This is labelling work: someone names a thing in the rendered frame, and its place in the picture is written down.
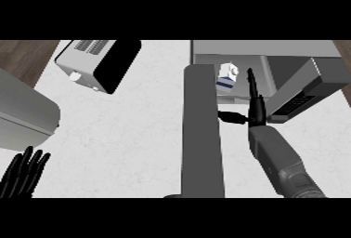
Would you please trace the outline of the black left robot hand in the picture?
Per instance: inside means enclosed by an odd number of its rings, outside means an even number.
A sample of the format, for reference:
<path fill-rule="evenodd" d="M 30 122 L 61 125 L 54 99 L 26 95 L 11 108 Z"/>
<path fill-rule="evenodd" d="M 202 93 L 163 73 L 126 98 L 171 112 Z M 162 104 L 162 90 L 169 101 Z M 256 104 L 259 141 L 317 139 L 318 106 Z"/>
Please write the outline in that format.
<path fill-rule="evenodd" d="M 50 153 L 30 146 L 13 156 L 0 180 L 0 198 L 30 198 L 44 172 Z"/>

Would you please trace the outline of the dark grey microwave door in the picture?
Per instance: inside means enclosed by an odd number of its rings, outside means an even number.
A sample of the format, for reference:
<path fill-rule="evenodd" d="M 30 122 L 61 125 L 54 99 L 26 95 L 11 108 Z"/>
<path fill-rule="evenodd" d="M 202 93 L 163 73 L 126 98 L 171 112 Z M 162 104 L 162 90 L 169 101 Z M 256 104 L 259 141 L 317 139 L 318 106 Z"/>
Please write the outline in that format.
<path fill-rule="evenodd" d="M 184 69 L 181 191 L 166 198 L 224 198 L 213 66 Z"/>

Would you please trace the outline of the white toaster oven black door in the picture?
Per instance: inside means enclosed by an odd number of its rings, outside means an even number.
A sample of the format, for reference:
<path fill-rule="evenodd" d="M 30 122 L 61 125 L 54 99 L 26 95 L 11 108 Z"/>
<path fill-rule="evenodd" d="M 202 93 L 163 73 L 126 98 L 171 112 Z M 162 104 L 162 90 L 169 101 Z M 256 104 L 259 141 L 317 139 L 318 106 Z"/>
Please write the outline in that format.
<path fill-rule="evenodd" d="M 140 49 L 140 40 L 70 40 L 54 63 L 73 83 L 112 94 Z"/>

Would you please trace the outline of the pale grey rounded appliance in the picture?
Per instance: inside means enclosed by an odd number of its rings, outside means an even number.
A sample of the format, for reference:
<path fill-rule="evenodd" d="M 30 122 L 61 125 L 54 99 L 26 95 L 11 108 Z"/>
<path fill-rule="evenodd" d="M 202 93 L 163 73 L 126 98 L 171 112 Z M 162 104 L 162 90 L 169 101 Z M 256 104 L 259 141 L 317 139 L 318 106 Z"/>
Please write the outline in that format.
<path fill-rule="evenodd" d="M 0 148 L 36 147 L 58 126 L 57 104 L 0 68 Z"/>

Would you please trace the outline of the white blue milk carton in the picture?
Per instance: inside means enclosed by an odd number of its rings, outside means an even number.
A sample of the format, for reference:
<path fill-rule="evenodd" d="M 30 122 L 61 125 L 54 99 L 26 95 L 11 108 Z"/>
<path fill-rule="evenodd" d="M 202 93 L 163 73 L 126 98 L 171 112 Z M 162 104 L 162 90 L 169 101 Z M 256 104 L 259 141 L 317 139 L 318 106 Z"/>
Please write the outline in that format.
<path fill-rule="evenodd" d="M 224 93 L 230 93 L 238 76 L 238 68 L 233 62 L 222 63 L 219 65 L 218 75 L 216 75 L 216 89 Z"/>

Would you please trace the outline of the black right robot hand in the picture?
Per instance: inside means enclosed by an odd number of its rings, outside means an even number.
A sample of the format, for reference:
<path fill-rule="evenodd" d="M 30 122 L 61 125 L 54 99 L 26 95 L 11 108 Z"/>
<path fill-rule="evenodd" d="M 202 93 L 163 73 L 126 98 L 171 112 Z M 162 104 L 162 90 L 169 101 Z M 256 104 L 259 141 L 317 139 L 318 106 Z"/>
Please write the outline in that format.
<path fill-rule="evenodd" d="M 243 116 L 237 112 L 218 111 L 218 118 L 230 124 L 247 124 L 252 126 L 265 125 L 265 107 L 263 96 L 258 93 L 256 81 L 252 69 L 246 70 L 246 81 L 249 86 L 249 107 L 247 116 Z"/>

